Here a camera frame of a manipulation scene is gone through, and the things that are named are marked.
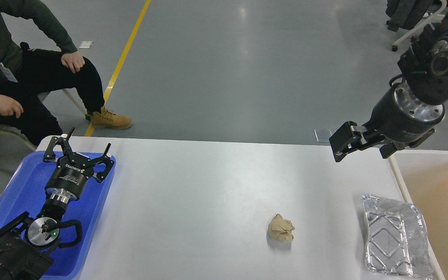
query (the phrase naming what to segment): aluminum foil tray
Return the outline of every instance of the aluminum foil tray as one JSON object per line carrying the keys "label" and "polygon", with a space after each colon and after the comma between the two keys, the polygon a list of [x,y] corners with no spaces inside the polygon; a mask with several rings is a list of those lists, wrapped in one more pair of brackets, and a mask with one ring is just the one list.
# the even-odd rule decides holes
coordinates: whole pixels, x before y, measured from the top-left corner
{"label": "aluminum foil tray", "polygon": [[366,266],[390,275],[432,279],[428,238],[421,211],[413,204],[363,195]]}

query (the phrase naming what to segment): beige crumpled paper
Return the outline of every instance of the beige crumpled paper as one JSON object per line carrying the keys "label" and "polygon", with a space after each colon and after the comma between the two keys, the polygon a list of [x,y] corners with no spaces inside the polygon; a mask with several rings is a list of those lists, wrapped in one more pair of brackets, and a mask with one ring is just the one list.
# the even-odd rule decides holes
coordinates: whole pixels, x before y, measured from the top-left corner
{"label": "beige crumpled paper", "polygon": [[267,234],[269,237],[276,239],[279,242],[291,242],[293,241],[291,231],[294,229],[295,227],[291,221],[287,221],[283,219],[281,215],[277,214],[269,223]]}

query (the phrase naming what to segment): sleeve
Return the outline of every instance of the sleeve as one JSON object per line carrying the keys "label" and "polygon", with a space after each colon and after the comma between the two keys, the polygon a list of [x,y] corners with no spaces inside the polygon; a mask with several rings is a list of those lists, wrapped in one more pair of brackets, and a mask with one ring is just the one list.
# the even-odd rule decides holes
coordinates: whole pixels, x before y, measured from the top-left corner
{"label": "sleeve", "polygon": [[63,53],[77,51],[67,30],[40,0],[0,0],[0,11],[17,18],[32,19]]}

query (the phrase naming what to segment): person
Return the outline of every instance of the person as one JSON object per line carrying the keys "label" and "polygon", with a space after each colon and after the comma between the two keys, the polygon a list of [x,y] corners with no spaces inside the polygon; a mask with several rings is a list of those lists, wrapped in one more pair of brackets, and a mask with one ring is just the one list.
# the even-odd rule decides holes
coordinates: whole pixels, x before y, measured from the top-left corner
{"label": "person", "polygon": [[[18,46],[1,13],[32,19],[61,52]],[[132,120],[105,108],[103,86],[94,65],[77,50],[65,28],[40,0],[0,0],[0,123],[19,129],[34,145],[63,133],[37,94],[76,88],[95,128],[128,129]]]}

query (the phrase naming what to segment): robotic arm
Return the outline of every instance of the robotic arm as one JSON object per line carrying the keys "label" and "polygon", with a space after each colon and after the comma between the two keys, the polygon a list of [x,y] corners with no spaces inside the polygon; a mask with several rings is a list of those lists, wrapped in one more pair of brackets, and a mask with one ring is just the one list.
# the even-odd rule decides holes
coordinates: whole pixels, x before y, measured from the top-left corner
{"label": "robotic arm", "polygon": [[[73,132],[74,128],[67,135],[53,137],[45,151],[43,161],[56,163],[56,168],[44,188],[46,201],[37,217],[30,218],[29,213],[24,212],[0,229],[0,280],[37,280],[53,264],[49,255],[55,249],[72,247],[82,240],[80,221],[63,222],[62,218],[68,204],[79,200],[87,180],[94,178],[103,182],[114,161],[108,153],[110,144],[94,159],[73,152],[69,145]],[[63,151],[60,158],[53,152],[56,145]],[[96,173],[93,167],[100,164],[104,164],[105,169]],[[60,229],[72,226],[76,239],[62,243]]]}
{"label": "robotic arm", "polygon": [[400,56],[402,74],[373,108],[362,126],[345,122],[329,138],[336,162],[357,150],[382,145],[388,158],[405,147],[417,147],[434,133],[448,100],[448,14],[440,23],[426,25]]}

